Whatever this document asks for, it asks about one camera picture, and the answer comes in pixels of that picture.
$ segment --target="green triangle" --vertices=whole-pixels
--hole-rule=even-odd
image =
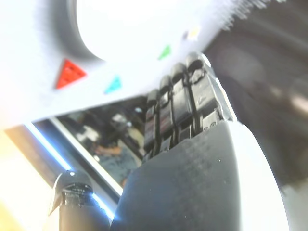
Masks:
[[[119,76],[116,76],[110,85],[107,87],[107,89],[104,91],[104,94],[109,94],[115,90],[118,90],[122,87],[121,79]]]
[[[171,47],[170,47],[170,45],[167,45],[164,48],[163,52],[161,52],[160,56],[158,57],[158,60],[162,60],[162,59],[166,58],[170,54],[171,54]]]

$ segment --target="person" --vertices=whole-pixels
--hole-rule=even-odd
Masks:
[[[127,177],[138,166],[126,147],[104,147],[98,145],[94,158],[122,187],[125,186]]]

